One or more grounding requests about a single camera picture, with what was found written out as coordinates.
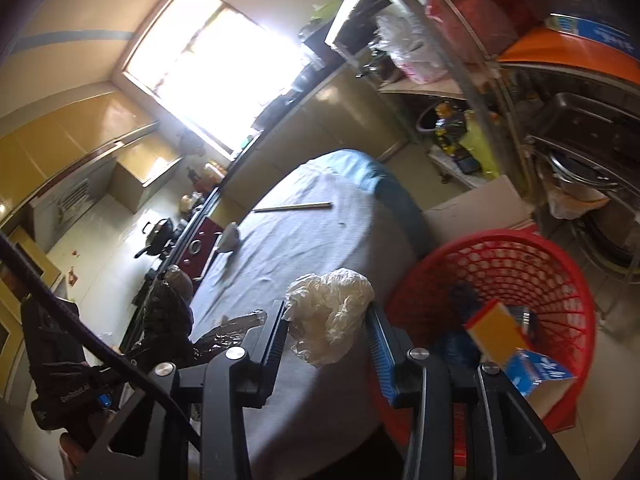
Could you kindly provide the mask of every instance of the window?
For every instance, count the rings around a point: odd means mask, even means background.
[[[232,160],[305,66],[300,46],[222,0],[171,0],[124,73]]]

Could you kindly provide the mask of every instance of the black cable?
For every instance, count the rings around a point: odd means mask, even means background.
[[[200,436],[191,426],[189,419],[176,402],[157,384],[141,373],[127,359],[114,352],[91,332],[78,318],[72,316],[58,301],[40,277],[17,251],[4,233],[0,232],[0,260],[27,287],[31,295],[55,319],[61,328],[69,332],[78,342],[110,366],[127,381],[140,387],[149,397],[158,402],[166,412],[178,420],[189,442],[200,450]]]

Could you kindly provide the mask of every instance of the metal screw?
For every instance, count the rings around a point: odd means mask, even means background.
[[[229,350],[225,352],[227,359],[241,359],[246,354],[246,351],[241,346],[232,346]]]
[[[486,363],[482,363],[482,371],[489,375],[497,375],[500,373],[500,367],[497,363],[488,361]]]
[[[418,361],[423,361],[424,359],[429,357],[429,351],[426,348],[416,347],[416,348],[411,348],[411,350],[408,351],[408,355],[413,359],[418,359]]]
[[[160,363],[159,365],[156,365],[154,371],[156,372],[156,375],[165,377],[174,371],[174,365],[172,363]]]

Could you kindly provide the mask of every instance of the shelf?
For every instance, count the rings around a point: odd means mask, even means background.
[[[482,88],[488,83],[489,78],[482,72],[479,72],[479,68],[475,66],[468,68],[471,73],[471,81],[473,81],[476,88]],[[449,99],[465,99],[465,95],[462,93],[460,86],[458,86],[458,83],[449,75],[425,85],[420,85],[405,77],[395,83],[382,85],[378,91],[383,94],[420,94]]]
[[[549,63],[585,68],[640,85],[638,62],[596,41],[537,27],[511,45],[501,63]]]
[[[475,189],[480,186],[484,186],[488,181],[478,174],[465,175],[457,167],[456,163],[451,160],[438,146],[432,146],[428,157],[446,173],[449,173],[454,178],[458,179],[464,186],[469,189]]]

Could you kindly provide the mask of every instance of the red plastic basket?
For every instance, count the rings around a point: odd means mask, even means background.
[[[494,230],[450,242],[418,263],[400,283],[385,307],[393,326],[403,328],[416,346],[430,346],[445,332],[459,330],[450,306],[450,286],[471,282],[483,302],[498,298],[506,305],[534,310],[540,322],[536,350],[551,356],[575,375],[564,397],[544,418],[559,429],[574,410],[593,357],[594,304],[580,269],[558,246],[538,235]],[[389,435],[408,443],[409,410],[394,410],[382,396],[375,372],[370,390]],[[463,412],[454,407],[456,464],[465,463]]]

